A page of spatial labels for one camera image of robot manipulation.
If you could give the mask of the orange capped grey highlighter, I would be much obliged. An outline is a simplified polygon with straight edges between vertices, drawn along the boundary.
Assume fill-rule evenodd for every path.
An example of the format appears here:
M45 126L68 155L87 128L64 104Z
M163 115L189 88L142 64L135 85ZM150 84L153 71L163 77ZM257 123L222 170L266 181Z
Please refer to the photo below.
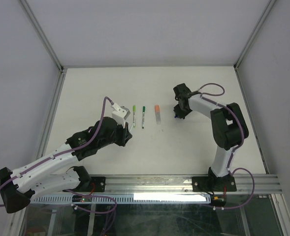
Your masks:
M161 113L159 105L155 106L155 117L157 125L161 125Z

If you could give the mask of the silver pen lime end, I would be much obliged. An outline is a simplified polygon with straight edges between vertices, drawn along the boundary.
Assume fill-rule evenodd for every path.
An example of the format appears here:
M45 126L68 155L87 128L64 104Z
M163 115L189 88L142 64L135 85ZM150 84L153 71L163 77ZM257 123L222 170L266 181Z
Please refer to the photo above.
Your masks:
M136 114L136 105L133 105L133 108L132 108L132 111L133 111L133 122L132 122L132 126L133 128L135 128L135 114Z

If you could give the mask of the white pen green end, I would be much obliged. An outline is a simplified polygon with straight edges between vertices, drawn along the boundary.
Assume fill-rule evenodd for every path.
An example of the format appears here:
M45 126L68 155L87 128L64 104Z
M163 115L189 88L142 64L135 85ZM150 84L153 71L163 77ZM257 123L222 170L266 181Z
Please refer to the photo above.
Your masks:
M146 107L143 106L143 107L142 107L142 122L141 122L141 128L142 128L142 129L144 129L145 111L146 111Z

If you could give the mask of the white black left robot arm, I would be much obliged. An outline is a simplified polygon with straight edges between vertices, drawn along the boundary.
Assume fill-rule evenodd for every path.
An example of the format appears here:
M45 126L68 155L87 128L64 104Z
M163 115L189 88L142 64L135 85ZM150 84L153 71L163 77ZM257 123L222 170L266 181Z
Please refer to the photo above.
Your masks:
M26 208L32 200L54 191L90 187L90 175L79 162L111 144L124 147L132 138L129 124L104 117L94 126L74 133L52 153L23 167L0 169L0 195L7 213Z

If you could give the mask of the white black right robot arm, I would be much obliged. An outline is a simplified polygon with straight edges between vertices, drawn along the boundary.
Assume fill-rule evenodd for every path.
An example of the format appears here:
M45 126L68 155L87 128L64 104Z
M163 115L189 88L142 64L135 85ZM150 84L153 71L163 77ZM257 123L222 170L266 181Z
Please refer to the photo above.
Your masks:
M176 118L185 119L191 112L199 112L210 118L214 141L217 145L215 159L206 177L193 177L193 190L213 192L234 192L234 181L230 167L236 151L249 136L249 130L237 103L218 103L207 96L210 93L200 89L191 91L182 83L173 88L178 104L173 108Z

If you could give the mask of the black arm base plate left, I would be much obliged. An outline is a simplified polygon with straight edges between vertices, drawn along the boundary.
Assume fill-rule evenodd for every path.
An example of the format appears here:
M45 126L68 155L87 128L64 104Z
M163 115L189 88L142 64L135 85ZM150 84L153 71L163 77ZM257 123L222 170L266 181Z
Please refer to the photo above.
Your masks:
M74 192L91 192L103 193L106 186L106 177L102 176L91 176L89 181L80 183L77 187L71 188Z

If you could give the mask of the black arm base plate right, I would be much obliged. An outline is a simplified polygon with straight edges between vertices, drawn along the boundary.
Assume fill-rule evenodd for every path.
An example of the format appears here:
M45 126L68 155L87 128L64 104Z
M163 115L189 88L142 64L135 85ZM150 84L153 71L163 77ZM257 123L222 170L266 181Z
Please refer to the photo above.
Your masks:
M236 192L236 183L234 177L192 177L193 192Z

